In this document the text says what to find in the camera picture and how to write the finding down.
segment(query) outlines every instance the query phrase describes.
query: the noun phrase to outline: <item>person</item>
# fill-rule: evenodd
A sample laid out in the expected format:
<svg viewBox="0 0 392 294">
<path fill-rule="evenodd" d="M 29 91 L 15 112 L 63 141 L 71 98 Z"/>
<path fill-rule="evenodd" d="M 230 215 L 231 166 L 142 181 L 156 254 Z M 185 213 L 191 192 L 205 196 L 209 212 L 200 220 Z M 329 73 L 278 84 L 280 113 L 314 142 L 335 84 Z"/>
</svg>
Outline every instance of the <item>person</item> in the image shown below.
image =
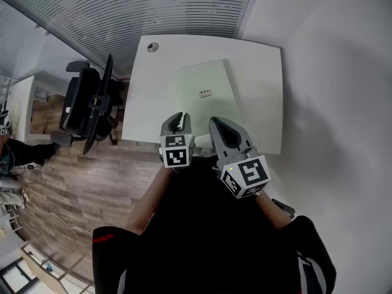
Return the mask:
<svg viewBox="0 0 392 294">
<path fill-rule="evenodd" d="M 0 135 L 0 178 L 19 165 L 35 163 L 43 166 L 57 148 L 56 143 L 30 146 L 10 138 L 9 134 Z"/>
<path fill-rule="evenodd" d="M 162 167 L 125 229 L 94 230 L 97 294 L 333 291 L 336 270 L 312 221 L 291 221 L 265 192 L 236 199 L 216 161 Z"/>
</svg>

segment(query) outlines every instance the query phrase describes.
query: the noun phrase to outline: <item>person's leg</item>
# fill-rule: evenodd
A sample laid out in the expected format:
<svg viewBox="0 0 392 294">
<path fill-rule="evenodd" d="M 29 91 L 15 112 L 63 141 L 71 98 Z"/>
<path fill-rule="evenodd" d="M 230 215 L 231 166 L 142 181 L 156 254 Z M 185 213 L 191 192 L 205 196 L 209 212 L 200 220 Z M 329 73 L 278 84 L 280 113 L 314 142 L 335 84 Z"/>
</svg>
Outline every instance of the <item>person's leg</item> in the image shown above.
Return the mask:
<svg viewBox="0 0 392 294">
<path fill-rule="evenodd" d="M 15 165 L 35 164 L 43 165 L 45 159 L 49 159 L 56 152 L 56 144 L 29 146 L 21 141 L 9 139 L 8 146 L 11 149 L 11 157 L 15 157 Z"/>
</svg>

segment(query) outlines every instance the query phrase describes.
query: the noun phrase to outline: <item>black shirt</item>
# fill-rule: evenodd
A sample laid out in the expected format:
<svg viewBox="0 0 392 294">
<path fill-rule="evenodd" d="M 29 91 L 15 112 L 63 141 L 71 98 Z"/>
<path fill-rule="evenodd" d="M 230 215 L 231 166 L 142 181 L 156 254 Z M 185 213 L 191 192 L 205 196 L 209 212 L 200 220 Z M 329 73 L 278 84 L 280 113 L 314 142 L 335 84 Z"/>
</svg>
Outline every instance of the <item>black shirt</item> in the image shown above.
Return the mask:
<svg viewBox="0 0 392 294">
<path fill-rule="evenodd" d="M 173 175 L 141 236 L 95 229 L 97 294 L 119 284 L 120 293 L 332 292 L 336 272 L 313 223 L 297 217 L 276 230 L 254 197 L 237 200 L 216 178 L 216 160 L 193 158 Z"/>
</svg>

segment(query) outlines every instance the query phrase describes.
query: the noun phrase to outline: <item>wooden floor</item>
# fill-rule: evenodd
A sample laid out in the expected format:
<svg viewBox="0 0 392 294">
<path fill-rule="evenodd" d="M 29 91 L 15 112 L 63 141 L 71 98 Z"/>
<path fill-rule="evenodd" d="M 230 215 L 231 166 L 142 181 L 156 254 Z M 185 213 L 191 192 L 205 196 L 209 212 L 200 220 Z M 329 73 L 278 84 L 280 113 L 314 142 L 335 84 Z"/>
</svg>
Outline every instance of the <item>wooden floor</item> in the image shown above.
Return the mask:
<svg viewBox="0 0 392 294">
<path fill-rule="evenodd" d="M 52 96 L 46 103 L 35 101 L 32 132 L 48 134 L 56 130 L 62 102 L 60 96 Z M 27 184 L 25 191 L 34 195 L 45 211 L 56 213 L 71 227 L 90 232 L 103 225 L 123 227 L 161 162 L 157 145 L 121 140 L 122 125 L 116 129 L 116 146 L 108 140 L 95 142 L 82 156 L 84 143 L 75 142 L 70 148 L 62 147 L 41 170 L 27 170 L 19 177 L 22 184 Z M 20 224 L 24 239 L 40 234 L 33 245 L 65 268 L 85 254 L 74 271 L 93 280 L 90 234 L 69 230 L 60 219 L 45 214 L 34 197 L 20 210 Z"/>
</svg>

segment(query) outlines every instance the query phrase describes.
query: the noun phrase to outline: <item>desk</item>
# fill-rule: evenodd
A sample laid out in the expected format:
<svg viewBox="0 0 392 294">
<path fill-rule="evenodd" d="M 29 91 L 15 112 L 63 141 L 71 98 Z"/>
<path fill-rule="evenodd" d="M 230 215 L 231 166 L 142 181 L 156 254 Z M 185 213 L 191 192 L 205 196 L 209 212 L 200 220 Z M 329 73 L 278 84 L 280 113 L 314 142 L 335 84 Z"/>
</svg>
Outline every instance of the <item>desk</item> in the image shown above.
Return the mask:
<svg viewBox="0 0 392 294">
<path fill-rule="evenodd" d="M 147 51 L 158 43 L 156 52 Z M 181 111 L 173 97 L 178 69 L 222 59 L 238 106 L 241 125 L 261 153 L 279 154 L 282 141 L 282 63 L 279 48 L 211 36 L 143 36 L 135 58 L 122 139 L 159 142 L 160 127 Z M 209 135 L 196 146 L 210 148 Z"/>
<path fill-rule="evenodd" d="M 10 113 L 12 122 L 12 138 L 16 140 L 23 142 L 28 140 L 50 140 L 50 134 L 30 133 L 32 103 L 37 87 L 53 94 L 62 96 L 67 94 L 66 89 L 62 90 L 42 83 L 36 80 L 34 76 L 12 85 L 9 89 L 6 109 Z"/>
</svg>

